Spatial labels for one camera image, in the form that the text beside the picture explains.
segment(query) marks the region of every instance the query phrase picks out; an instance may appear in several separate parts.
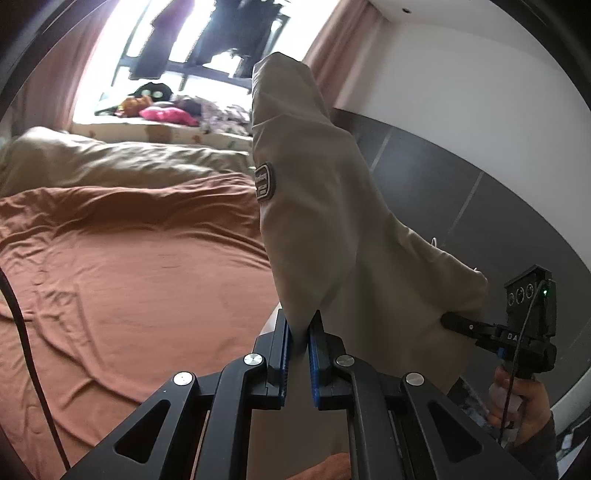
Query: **stuffed toy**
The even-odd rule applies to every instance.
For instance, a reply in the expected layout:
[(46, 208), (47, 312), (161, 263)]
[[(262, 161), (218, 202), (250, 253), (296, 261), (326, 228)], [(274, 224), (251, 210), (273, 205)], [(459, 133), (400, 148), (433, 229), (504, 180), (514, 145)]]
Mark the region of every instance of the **stuffed toy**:
[(142, 85), (131, 95), (136, 98), (148, 95), (153, 102), (168, 102), (173, 95), (173, 91), (165, 83), (149, 82)]
[(121, 105), (117, 108), (115, 115), (129, 118), (132, 116), (139, 116), (139, 113), (152, 105), (152, 99), (148, 95), (144, 95), (142, 98), (127, 97)]
[(151, 106), (139, 113), (146, 120), (154, 120), (156, 122), (168, 122), (169, 124), (187, 125), (189, 127), (196, 127), (199, 122), (195, 120), (184, 110), (175, 107), (160, 108)]

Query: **curtain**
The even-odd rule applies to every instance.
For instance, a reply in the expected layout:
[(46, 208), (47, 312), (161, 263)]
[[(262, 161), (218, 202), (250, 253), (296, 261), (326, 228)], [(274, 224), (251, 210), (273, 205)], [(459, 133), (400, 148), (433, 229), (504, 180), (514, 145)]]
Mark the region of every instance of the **curtain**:
[(340, 0), (303, 62), (332, 107), (345, 85), (363, 42), (384, 16), (368, 0)]
[(77, 91), (119, 0), (108, 0), (70, 30), (37, 65), (12, 103), (12, 134), (31, 127), (69, 130)]

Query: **beige jacket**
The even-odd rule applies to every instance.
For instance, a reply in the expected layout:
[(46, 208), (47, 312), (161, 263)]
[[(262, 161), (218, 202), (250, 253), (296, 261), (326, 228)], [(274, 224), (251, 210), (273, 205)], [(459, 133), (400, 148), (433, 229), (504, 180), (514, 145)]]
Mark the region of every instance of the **beige jacket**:
[[(349, 354), (389, 375), (418, 371), (447, 392), (473, 341), (444, 330), (439, 318), (476, 316), (486, 278), (388, 210), (307, 66), (280, 53), (264, 59), (253, 106), (254, 161), (270, 164), (273, 176), (273, 193), (261, 201), (262, 237), (296, 342), (319, 309)], [(311, 405), (306, 359), (292, 360), (287, 392), (282, 412), (254, 415), (251, 479), (285, 479), (348, 448), (344, 414)]]

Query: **metal screw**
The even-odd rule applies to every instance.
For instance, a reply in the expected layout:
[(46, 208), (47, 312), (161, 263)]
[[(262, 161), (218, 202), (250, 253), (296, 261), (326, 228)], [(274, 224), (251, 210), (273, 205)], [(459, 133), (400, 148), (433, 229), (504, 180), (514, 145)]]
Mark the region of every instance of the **metal screw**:
[(176, 383), (179, 387), (183, 385), (189, 385), (193, 380), (193, 375), (189, 372), (180, 372), (174, 376), (174, 383)]
[(255, 365), (260, 365), (262, 363), (262, 356), (258, 353), (249, 353), (246, 357), (244, 357), (244, 363), (254, 367)]
[(421, 374), (412, 373), (407, 375), (407, 383), (413, 387), (420, 387), (425, 383), (425, 378)]
[(341, 355), (336, 359), (336, 362), (342, 367), (350, 367), (355, 363), (355, 358), (350, 355)]

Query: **orange bedsheet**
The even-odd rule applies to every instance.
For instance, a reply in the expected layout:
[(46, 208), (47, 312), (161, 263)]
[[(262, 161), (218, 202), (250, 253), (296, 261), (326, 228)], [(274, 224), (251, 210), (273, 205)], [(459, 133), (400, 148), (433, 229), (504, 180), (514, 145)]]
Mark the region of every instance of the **orange bedsheet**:
[[(0, 265), (72, 463), (173, 373), (212, 373), (251, 351), (278, 301), (254, 185), (240, 174), (2, 199)], [(4, 302), (0, 385), (0, 424), (15, 449), (36, 478), (58, 479)]]

